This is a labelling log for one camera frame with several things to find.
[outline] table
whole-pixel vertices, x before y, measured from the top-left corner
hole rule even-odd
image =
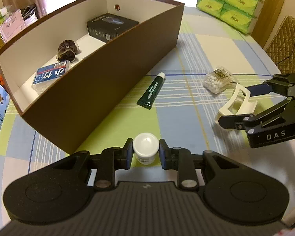
[[[250,149],[244,132],[227,131],[216,125],[214,117],[218,109],[232,94],[232,90],[225,90],[213,96],[203,88],[204,75],[217,66],[227,68],[244,86],[259,84],[279,73],[252,37],[195,8],[186,7],[177,46],[127,94],[78,150],[96,154],[107,147],[123,146],[128,137],[151,132],[164,138],[170,147],[185,147],[196,154],[206,149],[217,151],[285,184],[290,202],[284,221],[293,223],[295,140]],[[159,72],[166,74],[166,81],[153,108],[147,110],[136,105]],[[256,112],[282,99],[273,93],[259,97]],[[10,103],[0,133],[0,228],[9,221],[2,204],[7,185],[65,156],[26,124]],[[116,180],[167,181],[176,177],[176,171],[162,170],[158,157],[150,166],[143,166],[134,158],[129,171],[116,172]]]

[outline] chair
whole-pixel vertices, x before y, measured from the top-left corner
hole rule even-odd
[[[277,64],[291,54],[294,42],[295,18],[287,16],[284,18],[273,41],[268,46],[266,53]],[[295,73],[295,49],[293,54],[288,59],[279,63],[277,67],[283,74]]]

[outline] yellow line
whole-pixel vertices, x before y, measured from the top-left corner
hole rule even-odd
[[[184,79],[185,79],[185,81],[186,81],[186,85],[187,85],[187,88],[188,88],[189,94],[190,94],[190,96],[191,96],[192,103],[194,104],[194,109],[196,110],[196,114],[197,114],[197,117],[198,117],[198,120],[199,120],[199,123],[200,123],[200,126],[201,126],[201,130],[202,130],[202,133],[203,133],[203,137],[204,137],[204,139],[205,139],[205,144],[206,144],[207,150],[210,150],[210,145],[209,145],[208,137],[207,137],[207,135],[206,135],[206,133],[205,133],[205,127],[203,126],[203,122],[202,122],[202,119],[201,119],[201,116],[200,116],[200,113],[199,113],[198,107],[197,107],[197,105],[196,105],[196,101],[195,101],[195,99],[194,99],[193,93],[192,93],[191,88],[190,88],[190,86],[189,86],[188,79],[187,79],[187,77],[186,77],[186,75],[185,75],[185,72],[186,72],[186,71],[185,71],[185,66],[183,65],[183,62],[182,62],[182,60],[181,60],[181,58],[180,58],[180,56],[179,56],[179,52],[178,52],[178,48],[177,48],[177,46],[176,46],[174,49],[175,49],[175,51],[176,51],[176,53],[177,53],[177,56],[178,56],[178,60],[179,60],[179,62],[180,62],[180,65],[182,66]]]

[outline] black box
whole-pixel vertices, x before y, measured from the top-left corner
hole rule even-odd
[[[87,22],[90,36],[109,42],[139,22],[114,14],[106,13]]]

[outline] green tube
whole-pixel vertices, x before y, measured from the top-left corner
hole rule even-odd
[[[148,87],[146,92],[143,94],[143,96],[138,100],[137,104],[139,106],[143,106],[147,109],[152,108],[152,104],[159,93],[159,90],[161,89],[163,83],[165,80],[165,74],[159,73],[154,81],[151,83],[151,85]]]

